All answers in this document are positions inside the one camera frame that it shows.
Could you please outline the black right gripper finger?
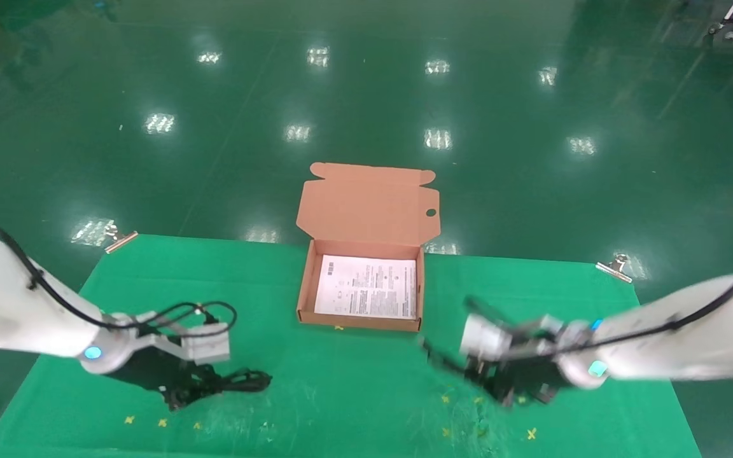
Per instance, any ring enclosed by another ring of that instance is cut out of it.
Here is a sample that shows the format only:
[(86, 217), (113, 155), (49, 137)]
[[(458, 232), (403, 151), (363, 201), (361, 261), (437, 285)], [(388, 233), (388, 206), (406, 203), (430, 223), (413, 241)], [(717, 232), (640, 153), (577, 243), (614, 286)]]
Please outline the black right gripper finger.
[(465, 296), (465, 307), (471, 315), (478, 315), (486, 320), (500, 320), (501, 316), (496, 310), (489, 307), (477, 296)]
[(431, 343), (427, 339), (425, 339), (425, 337), (420, 338), (420, 348), (426, 354), (427, 362), (430, 365), (433, 365), (433, 367), (451, 372), (460, 377), (467, 377), (470, 375), (468, 371), (466, 371), (465, 365), (457, 362), (456, 360), (453, 360), (444, 352), (434, 348), (433, 345), (431, 345)]

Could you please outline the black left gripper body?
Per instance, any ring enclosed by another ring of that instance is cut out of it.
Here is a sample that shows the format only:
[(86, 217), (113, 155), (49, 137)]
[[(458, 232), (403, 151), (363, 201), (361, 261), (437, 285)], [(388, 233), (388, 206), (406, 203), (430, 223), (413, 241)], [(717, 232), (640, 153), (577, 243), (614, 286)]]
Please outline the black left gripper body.
[(214, 369), (197, 365), (160, 349), (134, 352), (120, 368), (105, 374), (119, 382), (136, 385), (147, 391), (187, 389), (214, 379)]

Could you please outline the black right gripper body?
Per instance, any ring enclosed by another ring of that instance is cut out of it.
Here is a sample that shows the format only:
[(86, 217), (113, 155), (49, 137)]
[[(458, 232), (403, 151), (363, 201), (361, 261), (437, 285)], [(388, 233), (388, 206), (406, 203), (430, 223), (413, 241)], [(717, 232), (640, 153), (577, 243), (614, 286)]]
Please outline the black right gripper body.
[(514, 400), (517, 396), (552, 400), (561, 389), (571, 386), (559, 367), (545, 357), (494, 362), (470, 356), (468, 380), (496, 400)]

